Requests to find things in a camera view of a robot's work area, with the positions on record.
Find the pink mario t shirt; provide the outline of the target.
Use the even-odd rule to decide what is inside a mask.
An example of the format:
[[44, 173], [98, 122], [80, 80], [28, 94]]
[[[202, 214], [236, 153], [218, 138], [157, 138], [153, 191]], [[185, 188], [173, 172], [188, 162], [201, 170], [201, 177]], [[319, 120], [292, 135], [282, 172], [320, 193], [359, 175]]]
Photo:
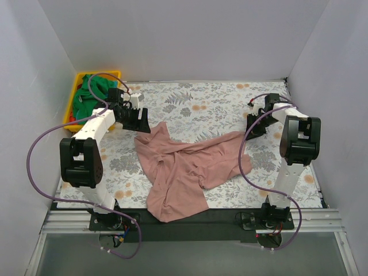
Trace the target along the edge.
[[168, 223], [209, 209], [205, 189], [214, 189], [241, 173], [252, 170], [251, 159], [240, 154], [244, 132], [197, 143], [171, 139], [165, 122], [150, 133], [135, 137], [135, 150], [143, 172], [152, 183], [147, 209]]

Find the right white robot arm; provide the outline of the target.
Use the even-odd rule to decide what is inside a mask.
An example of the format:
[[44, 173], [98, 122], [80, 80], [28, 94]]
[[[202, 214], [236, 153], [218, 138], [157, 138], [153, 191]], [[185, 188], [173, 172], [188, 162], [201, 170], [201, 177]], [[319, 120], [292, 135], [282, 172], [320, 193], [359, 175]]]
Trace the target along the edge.
[[277, 93], [264, 93], [264, 104], [248, 103], [252, 112], [247, 116], [244, 140], [266, 134], [276, 122], [283, 125], [279, 153], [281, 166], [273, 189], [261, 208], [240, 215], [245, 230], [293, 228], [290, 214], [291, 196], [302, 172], [317, 159], [320, 152], [321, 120], [298, 111], [289, 99]]

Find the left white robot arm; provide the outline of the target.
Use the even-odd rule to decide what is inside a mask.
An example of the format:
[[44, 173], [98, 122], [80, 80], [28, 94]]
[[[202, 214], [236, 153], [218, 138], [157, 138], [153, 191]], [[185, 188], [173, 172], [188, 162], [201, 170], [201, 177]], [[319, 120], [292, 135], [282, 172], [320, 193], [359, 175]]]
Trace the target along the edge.
[[89, 210], [97, 221], [108, 229], [118, 229], [123, 218], [116, 199], [101, 182], [103, 165], [99, 144], [115, 123], [124, 130], [150, 133], [148, 109], [141, 107], [142, 93], [127, 94], [119, 88], [108, 90], [104, 103], [95, 105], [92, 119], [87, 120], [81, 130], [71, 138], [60, 142], [60, 166], [64, 182], [83, 193], [92, 203]]

